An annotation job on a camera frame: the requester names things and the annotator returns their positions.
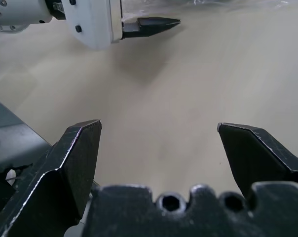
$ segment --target screw hole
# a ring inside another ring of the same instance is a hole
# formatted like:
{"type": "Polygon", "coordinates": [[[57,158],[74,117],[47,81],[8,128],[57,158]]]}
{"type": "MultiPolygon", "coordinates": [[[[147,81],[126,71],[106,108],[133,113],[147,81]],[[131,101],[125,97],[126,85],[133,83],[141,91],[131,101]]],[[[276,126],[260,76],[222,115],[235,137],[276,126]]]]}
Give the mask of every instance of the screw hole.
{"type": "Polygon", "coordinates": [[[81,28],[80,25],[76,25],[76,26],[75,26],[75,30],[76,30],[78,33],[82,32],[82,28],[81,28]]]}
{"type": "Polygon", "coordinates": [[[174,196],[166,196],[162,200],[162,206],[167,211],[176,211],[180,208],[180,201],[174,196]]]}
{"type": "Polygon", "coordinates": [[[7,6],[7,3],[6,3],[5,0],[0,0],[0,5],[1,5],[1,6],[7,6]]]}
{"type": "Polygon", "coordinates": [[[243,203],[242,200],[240,200],[236,196],[228,196],[224,199],[224,203],[228,209],[234,212],[239,212],[243,210],[243,203]]]}

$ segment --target beige table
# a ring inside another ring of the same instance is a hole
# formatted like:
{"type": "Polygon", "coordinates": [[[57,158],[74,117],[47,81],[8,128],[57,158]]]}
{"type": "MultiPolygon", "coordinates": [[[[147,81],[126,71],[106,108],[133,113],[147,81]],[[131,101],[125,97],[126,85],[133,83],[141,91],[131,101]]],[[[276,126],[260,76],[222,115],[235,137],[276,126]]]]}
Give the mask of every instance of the beige table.
{"type": "Polygon", "coordinates": [[[0,34],[0,101],[53,144],[101,119],[98,183],[187,197],[238,188],[218,122],[267,129],[298,156],[298,8],[180,15],[182,25],[94,52],[65,22],[0,34]]]}

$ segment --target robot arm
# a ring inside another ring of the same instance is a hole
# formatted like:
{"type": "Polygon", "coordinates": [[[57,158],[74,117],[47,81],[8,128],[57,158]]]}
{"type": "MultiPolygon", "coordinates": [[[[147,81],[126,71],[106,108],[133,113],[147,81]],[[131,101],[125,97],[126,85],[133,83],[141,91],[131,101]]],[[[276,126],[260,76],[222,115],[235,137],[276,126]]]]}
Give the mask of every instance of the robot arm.
{"type": "Polygon", "coordinates": [[[148,17],[122,22],[120,0],[0,0],[0,32],[17,33],[30,24],[66,20],[83,44],[102,50],[123,38],[147,37],[168,30],[180,20],[148,17]]]}

